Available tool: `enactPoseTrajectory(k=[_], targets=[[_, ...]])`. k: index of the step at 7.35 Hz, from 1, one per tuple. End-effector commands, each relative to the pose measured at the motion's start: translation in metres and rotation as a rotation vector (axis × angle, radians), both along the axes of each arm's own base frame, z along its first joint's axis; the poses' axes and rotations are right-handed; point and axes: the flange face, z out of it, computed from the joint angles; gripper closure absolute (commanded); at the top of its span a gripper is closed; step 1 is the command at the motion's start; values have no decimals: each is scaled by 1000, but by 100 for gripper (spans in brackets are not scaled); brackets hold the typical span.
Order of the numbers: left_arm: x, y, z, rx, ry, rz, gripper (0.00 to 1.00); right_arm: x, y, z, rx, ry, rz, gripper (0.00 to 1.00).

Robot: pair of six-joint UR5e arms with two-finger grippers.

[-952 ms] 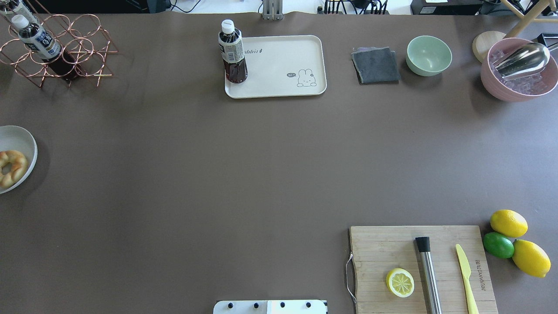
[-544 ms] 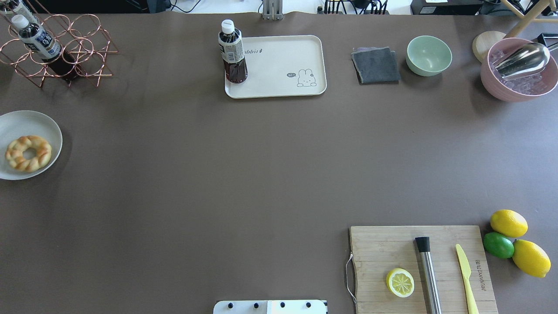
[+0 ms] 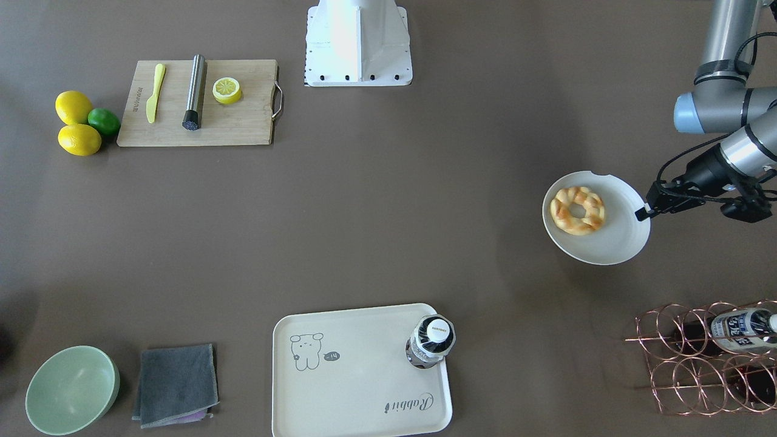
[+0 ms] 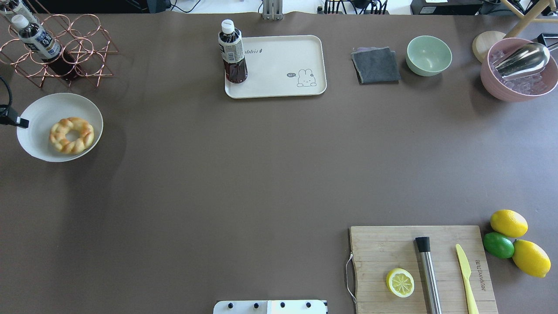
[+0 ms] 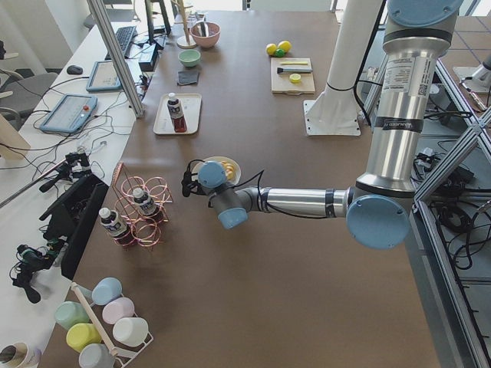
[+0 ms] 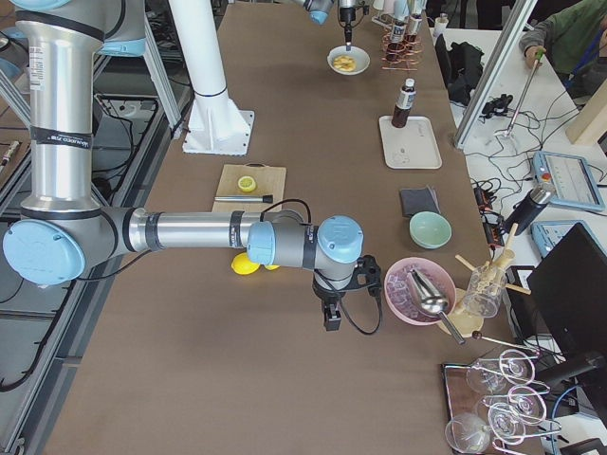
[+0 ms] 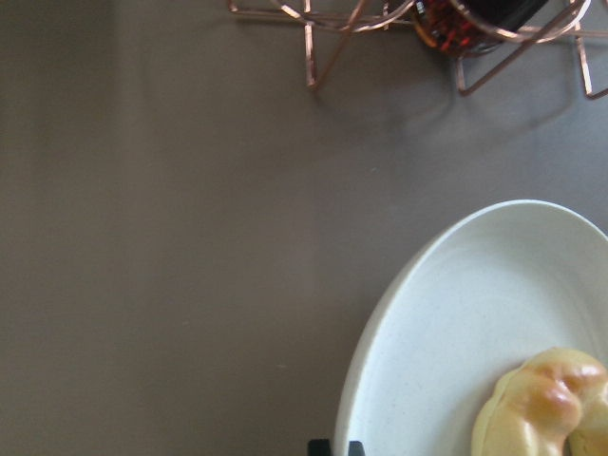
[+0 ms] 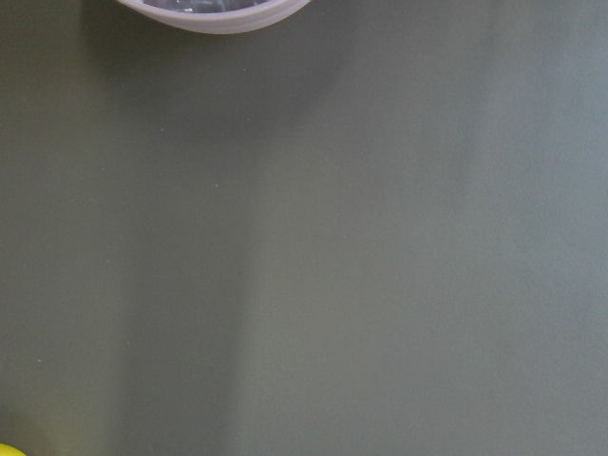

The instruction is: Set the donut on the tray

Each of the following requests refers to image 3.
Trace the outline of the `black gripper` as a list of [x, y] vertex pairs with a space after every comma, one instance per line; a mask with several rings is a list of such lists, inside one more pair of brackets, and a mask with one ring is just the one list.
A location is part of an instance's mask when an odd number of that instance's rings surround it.
[[660, 167], [657, 179], [646, 195], [646, 206], [635, 212], [638, 221], [652, 215], [675, 214], [716, 202], [721, 206], [740, 194], [738, 186], [754, 185], [754, 177], [736, 171], [722, 155], [720, 146], [713, 146], [688, 163], [685, 172], [672, 180], [664, 180], [663, 172], [672, 161]]

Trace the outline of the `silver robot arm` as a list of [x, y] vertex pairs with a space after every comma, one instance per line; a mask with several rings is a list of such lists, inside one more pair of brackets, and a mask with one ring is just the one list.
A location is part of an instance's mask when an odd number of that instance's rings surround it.
[[685, 172], [667, 180], [663, 171], [650, 186], [646, 204], [635, 212], [642, 222], [715, 202], [727, 218], [759, 222], [772, 215], [775, 191], [775, 87], [747, 86], [758, 52], [761, 11], [774, 1], [716, 1], [694, 89], [677, 98], [678, 132], [718, 133], [701, 144], [703, 153]]

